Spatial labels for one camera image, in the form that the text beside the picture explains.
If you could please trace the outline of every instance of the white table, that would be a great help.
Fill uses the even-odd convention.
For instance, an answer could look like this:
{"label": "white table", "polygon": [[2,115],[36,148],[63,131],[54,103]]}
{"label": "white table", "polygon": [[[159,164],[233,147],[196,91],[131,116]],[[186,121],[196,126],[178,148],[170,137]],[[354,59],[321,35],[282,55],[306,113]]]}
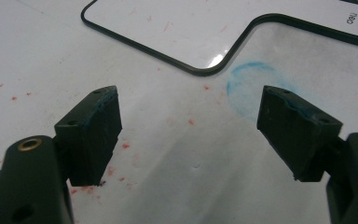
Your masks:
{"label": "white table", "polygon": [[0,0],[0,167],[117,85],[123,130],[106,184],[71,188],[76,223],[329,223],[328,175],[295,182],[255,122],[273,85],[341,120],[342,138],[358,132],[358,47],[265,23],[222,72],[194,77],[85,26],[88,2]]}

